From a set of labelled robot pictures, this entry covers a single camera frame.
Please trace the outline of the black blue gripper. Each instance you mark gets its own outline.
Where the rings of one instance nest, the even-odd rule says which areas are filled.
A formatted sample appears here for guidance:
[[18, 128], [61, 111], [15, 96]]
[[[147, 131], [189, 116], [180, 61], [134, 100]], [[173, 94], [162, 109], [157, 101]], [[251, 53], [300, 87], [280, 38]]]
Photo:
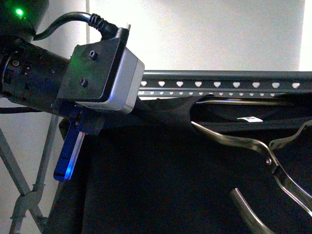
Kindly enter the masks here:
[[53, 177], [59, 182], [70, 180], [86, 135], [98, 135], [103, 127], [102, 113], [76, 102], [63, 102], [59, 114], [69, 121], [64, 144]]

